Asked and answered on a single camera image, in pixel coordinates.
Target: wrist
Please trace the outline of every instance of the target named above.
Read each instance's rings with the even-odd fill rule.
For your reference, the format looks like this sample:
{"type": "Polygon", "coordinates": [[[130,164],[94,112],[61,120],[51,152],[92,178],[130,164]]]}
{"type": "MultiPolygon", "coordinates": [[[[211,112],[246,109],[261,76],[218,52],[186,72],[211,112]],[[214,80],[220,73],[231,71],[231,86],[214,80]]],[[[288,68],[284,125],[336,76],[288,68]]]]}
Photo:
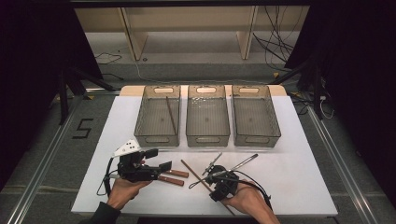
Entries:
{"type": "Polygon", "coordinates": [[[260,224],[273,224],[278,223],[277,218],[269,207],[258,206],[249,209],[248,212],[252,217],[254,217],[260,224]]]}
{"type": "Polygon", "coordinates": [[[116,201],[116,200],[112,200],[111,198],[108,199],[107,204],[109,206],[111,206],[112,208],[117,209],[119,211],[125,206],[124,203],[121,203],[121,202],[116,201]]]}

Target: aluminum rail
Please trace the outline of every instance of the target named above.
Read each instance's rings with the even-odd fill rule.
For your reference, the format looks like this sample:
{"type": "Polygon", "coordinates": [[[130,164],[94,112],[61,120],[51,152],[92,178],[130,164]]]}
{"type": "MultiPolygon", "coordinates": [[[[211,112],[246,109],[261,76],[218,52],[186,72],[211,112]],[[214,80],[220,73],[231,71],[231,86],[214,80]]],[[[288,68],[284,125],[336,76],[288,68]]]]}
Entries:
{"type": "Polygon", "coordinates": [[[346,187],[349,197],[355,204],[355,207],[359,215],[361,216],[362,222],[366,224],[379,223],[375,217],[373,209],[371,208],[366,197],[361,191],[361,188],[353,177],[353,174],[349,171],[349,168],[347,167],[346,162],[344,161],[341,153],[339,152],[337,145],[332,140],[332,137],[327,130],[323,120],[318,119],[314,110],[310,106],[308,107],[308,111],[309,116],[314,122],[320,138],[323,141],[327,151],[329,152],[332,162],[337,169],[337,172],[340,175],[344,186],[346,187]]]}
{"type": "Polygon", "coordinates": [[[29,210],[29,207],[33,202],[33,199],[35,198],[35,194],[37,193],[38,188],[40,187],[48,169],[50,168],[50,165],[59,149],[59,146],[64,140],[66,131],[70,126],[71,120],[73,119],[74,114],[82,101],[82,98],[83,96],[76,96],[74,98],[73,104],[70,106],[69,116],[67,117],[64,124],[59,126],[56,134],[52,138],[52,141],[50,142],[43,159],[35,170],[35,174],[33,175],[32,179],[30,180],[14,209],[12,210],[12,213],[8,218],[7,224],[19,224],[23,222],[23,219],[26,216],[27,211],[29,210]]]}

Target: gray floor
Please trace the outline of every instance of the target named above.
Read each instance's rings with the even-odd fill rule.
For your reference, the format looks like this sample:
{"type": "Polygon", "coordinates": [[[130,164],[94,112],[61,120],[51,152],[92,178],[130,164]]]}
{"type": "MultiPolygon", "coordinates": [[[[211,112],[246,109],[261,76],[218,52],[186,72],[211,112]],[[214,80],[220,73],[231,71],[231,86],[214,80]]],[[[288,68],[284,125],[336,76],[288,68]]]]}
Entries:
{"type": "MultiPolygon", "coordinates": [[[[157,81],[179,84],[212,83],[213,81],[224,84],[252,81],[267,83],[274,79],[273,73],[276,72],[264,62],[265,54],[256,41],[253,41],[249,60],[241,60],[233,33],[150,34],[142,55],[142,59],[146,58],[146,60],[137,63],[130,59],[122,35],[87,34],[87,36],[96,55],[108,52],[122,56],[120,60],[113,63],[100,65],[104,74],[109,73],[123,78],[120,80],[111,75],[105,75],[105,81],[116,87],[152,84],[157,81]]],[[[113,59],[111,57],[100,58],[98,62],[108,63],[113,59]]],[[[267,62],[271,62],[271,55],[268,54],[267,59],[267,62]]],[[[275,59],[273,63],[281,66],[275,59]]],[[[296,91],[295,84],[298,78],[296,76],[285,82],[285,89],[296,91]]],[[[85,84],[87,88],[95,88],[89,82],[85,84]]],[[[72,214],[70,209],[76,199],[116,94],[93,91],[88,95],[92,97],[84,98],[82,101],[76,98],[70,99],[76,111],[22,223],[78,223],[84,218],[72,214]],[[73,138],[85,134],[77,130],[82,119],[92,119],[84,122],[86,125],[84,127],[91,128],[91,131],[87,138],[73,138]]],[[[296,103],[295,107],[296,113],[306,110],[304,105],[299,103],[296,103]]],[[[282,223],[337,223],[337,221],[339,223],[365,223],[332,157],[326,150],[312,116],[308,112],[300,115],[299,118],[339,215],[336,219],[330,217],[280,217],[279,219],[282,223]]],[[[0,223],[7,222],[18,199],[24,193],[25,187],[35,175],[36,168],[45,156],[53,136],[60,128],[59,120],[60,103],[55,98],[31,149],[25,153],[6,187],[0,193],[0,223]]],[[[336,113],[332,119],[324,119],[323,123],[378,223],[395,223],[395,208],[377,185],[364,161],[356,154],[356,148],[336,113]]],[[[136,217],[121,217],[118,223],[136,223],[136,221],[136,217]]]]}

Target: white table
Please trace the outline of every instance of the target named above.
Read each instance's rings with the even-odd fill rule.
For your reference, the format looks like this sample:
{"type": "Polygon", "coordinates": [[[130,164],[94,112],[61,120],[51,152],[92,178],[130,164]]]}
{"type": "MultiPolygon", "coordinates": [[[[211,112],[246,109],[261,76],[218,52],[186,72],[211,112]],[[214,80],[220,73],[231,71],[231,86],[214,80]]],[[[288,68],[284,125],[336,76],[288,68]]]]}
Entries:
{"type": "MultiPolygon", "coordinates": [[[[140,102],[141,97],[137,96],[116,97],[72,212],[82,215],[91,214],[96,210],[99,202],[106,202],[107,196],[97,196],[96,191],[106,172],[112,152],[129,139],[134,139],[134,126],[140,102]]],[[[271,204],[276,215],[336,216],[334,203],[291,99],[288,96],[273,96],[273,103],[282,133],[274,148],[235,147],[231,118],[232,134],[227,147],[190,148],[187,146],[185,136],[187,97],[182,96],[180,146],[161,150],[158,157],[148,159],[146,163],[157,166],[172,161],[173,169],[188,171],[180,162],[184,160],[195,173],[200,175],[219,151],[222,151],[223,155],[216,164],[228,169],[254,153],[259,153],[258,158],[239,170],[253,177],[264,187],[268,195],[272,196],[271,204]]],[[[230,99],[228,99],[228,109],[231,116],[230,99]]],[[[117,163],[118,159],[115,159],[111,170],[116,169],[117,163]]],[[[189,185],[197,181],[193,174],[184,181],[184,187],[154,181],[141,189],[138,197],[129,202],[122,209],[122,213],[140,217],[232,217],[221,203],[212,201],[208,196],[209,191],[203,185],[189,189],[189,185]]],[[[244,216],[235,209],[232,210],[237,217],[244,216]]]]}

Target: wooden stick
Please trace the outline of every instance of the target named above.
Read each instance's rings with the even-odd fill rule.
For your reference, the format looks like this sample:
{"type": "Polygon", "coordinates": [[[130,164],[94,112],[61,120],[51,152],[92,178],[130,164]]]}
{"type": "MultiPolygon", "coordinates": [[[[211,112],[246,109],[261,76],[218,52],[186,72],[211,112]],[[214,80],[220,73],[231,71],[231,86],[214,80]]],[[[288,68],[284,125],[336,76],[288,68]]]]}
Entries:
{"type": "MultiPolygon", "coordinates": [[[[189,169],[190,172],[192,172],[193,175],[195,175],[195,177],[197,177],[197,179],[205,186],[205,188],[207,188],[207,190],[209,190],[210,193],[213,192],[213,190],[190,168],[190,166],[184,162],[183,160],[181,160],[181,163],[183,163],[187,169],[189,169]]],[[[227,210],[233,215],[235,216],[235,213],[233,211],[231,211],[231,209],[229,207],[227,207],[227,205],[225,205],[224,203],[222,204],[224,205],[225,208],[227,208],[227,210]]]]}
{"type": "Polygon", "coordinates": [[[172,127],[174,128],[175,134],[177,134],[176,124],[175,124],[175,121],[174,121],[173,116],[172,116],[171,105],[169,104],[169,98],[167,96],[166,96],[166,104],[168,105],[169,115],[171,116],[172,127]]]}
{"type": "Polygon", "coordinates": [[[182,177],[189,177],[189,172],[184,172],[184,171],[178,171],[178,170],[169,170],[169,171],[165,171],[165,173],[167,175],[178,175],[178,176],[182,176],[182,177]]]}
{"type": "Polygon", "coordinates": [[[174,179],[174,178],[163,176],[163,175],[159,175],[158,176],[158,180],[161,180],[161,181],[164,181],[164,182],[167,182],[167,183],[171,183],[171,184],[175,184],[175,185],[179,185],[181,187],[184,186],[184,181],[183,180],[174,179]]]}

